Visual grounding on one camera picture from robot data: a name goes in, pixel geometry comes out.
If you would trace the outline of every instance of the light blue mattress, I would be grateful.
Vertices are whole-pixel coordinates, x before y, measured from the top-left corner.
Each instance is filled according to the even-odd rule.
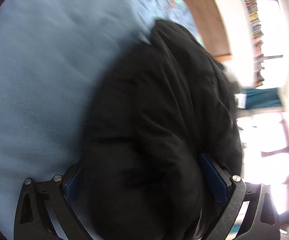
[[[2,4],[0,230],[8,239],[23,181],[50,180],[79,160],[86,107],[101,76],[132,45],[147,41],[158,18],[183,25],[201,41],[182,0]]]

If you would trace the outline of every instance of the black jacket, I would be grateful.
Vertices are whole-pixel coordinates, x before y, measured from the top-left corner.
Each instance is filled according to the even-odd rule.
[[[159,20],[108,73],[84,140],[91,219],[105,240],[191,239],[219,212],[204,151],[240,174],[235,101],[217,63],[182,26]]]

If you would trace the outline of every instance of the wooden frame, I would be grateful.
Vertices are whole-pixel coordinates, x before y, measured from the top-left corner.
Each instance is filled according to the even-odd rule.
[[[206,50],[219,62],[231,60],[225,26],[215,0],[184,0],[202,36]]]

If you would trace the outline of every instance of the window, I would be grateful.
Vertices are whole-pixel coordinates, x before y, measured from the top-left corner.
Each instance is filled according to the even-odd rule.
[[[283,10],[278,0],[256,0],[263,32],[261,66],[263,85],[259,89],[281,87],[285,84],[288,63],[283,60],[287,49],[287,28]]]
[[[279,113],[258,114],[237,120],[244,145],[245,182],[271,184],[279,214],[289,210],[289,142]]]

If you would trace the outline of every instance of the blue fabric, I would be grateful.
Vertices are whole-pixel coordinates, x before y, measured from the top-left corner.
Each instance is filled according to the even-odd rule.
[[[268,89],[246,89],[246,110],[282,107],[281,100],[278,95],[278,88]]]
[[[13,239],[26,178],[76,163],[99,79],[157,18],[198,38],[182,0],[6,0],[0,8],[0,230]]]
[[[229,202],[228,186],[204,153],[199,154],[199,166],[215,200],[226,206]]]

